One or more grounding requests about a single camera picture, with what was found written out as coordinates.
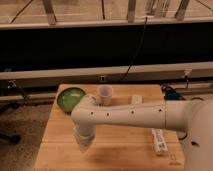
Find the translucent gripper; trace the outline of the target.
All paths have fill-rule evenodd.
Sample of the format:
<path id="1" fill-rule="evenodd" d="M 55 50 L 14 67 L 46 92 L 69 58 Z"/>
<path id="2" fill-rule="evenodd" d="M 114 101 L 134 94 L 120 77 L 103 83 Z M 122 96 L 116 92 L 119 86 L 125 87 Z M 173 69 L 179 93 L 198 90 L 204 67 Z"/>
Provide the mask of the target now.
<path id="1" fill-rule="evenodd" d="M 93 142 L 94 137 L 79 136 L 76 141 L 79 145 L 79 149 L 82 153 L 86 152 Z"/>

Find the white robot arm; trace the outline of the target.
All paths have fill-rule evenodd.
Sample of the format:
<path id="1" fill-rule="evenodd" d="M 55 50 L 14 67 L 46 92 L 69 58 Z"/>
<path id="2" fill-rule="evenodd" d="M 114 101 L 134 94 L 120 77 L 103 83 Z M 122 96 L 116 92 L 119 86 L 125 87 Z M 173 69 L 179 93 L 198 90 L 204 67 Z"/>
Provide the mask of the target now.
<path id="1" fill-rule="evenodd" d="M 71 112 L 76 140 L 90 144 L 96 125 L 121 125 L 177 131 L 184 149 L 184 171 L 213 171 L 213 100 L 163 100 L 99 106 L 84 96 Z"/>

